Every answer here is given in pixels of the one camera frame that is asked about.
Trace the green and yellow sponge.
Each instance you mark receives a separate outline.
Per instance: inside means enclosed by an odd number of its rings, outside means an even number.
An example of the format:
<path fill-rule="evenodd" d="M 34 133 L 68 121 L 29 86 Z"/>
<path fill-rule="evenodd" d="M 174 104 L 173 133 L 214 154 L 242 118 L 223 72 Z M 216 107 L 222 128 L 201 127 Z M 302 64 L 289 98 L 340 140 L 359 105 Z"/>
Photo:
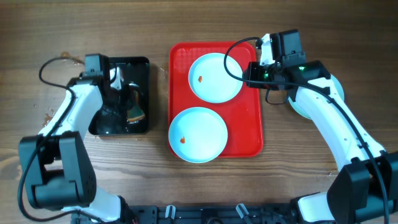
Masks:
<path fill-rule="evenodd" d="M 145 117 L 146 115 L 142 108 L 135 102 L 131 103 L 131 106 L 127 110 L 127 122 L 133 123 L 142 120 Z"/>

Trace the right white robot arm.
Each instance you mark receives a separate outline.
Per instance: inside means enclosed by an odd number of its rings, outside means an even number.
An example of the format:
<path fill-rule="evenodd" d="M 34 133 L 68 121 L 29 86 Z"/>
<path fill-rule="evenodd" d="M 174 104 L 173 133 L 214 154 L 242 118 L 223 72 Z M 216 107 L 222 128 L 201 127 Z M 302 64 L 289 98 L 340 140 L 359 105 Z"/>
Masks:
<path fill-rule="evenodd" d="M 256 38 L 258 62 L 244 72 L 251 88 L 284 90 L 303 109 L 333 154 L 338 175 L 330 188 L 295 201 L 302 223 L 388 220 L 397 212 L 397 154 L 388 153 L 362 127 L 338 94 L 330 72 L 309 62 L 297 30 Z"/>

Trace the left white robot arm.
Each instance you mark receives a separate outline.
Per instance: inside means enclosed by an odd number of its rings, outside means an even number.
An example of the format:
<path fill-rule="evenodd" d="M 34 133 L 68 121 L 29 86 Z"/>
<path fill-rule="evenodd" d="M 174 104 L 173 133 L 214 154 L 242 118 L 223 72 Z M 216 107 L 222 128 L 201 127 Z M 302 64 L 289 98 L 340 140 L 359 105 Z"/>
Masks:
<path fill-rule="evenodd" d="M 34 222 L 75 214 L 93 223 L 135 223 L 134 212 L 121 196 L 97 186 L 83 142 L 104 100 L 115 95 L 109 58 L 89 54 L 83 64 L 85 71 L 62 87 L 65 99 L 53 120 L 19 143 L 18 207 Z"/>

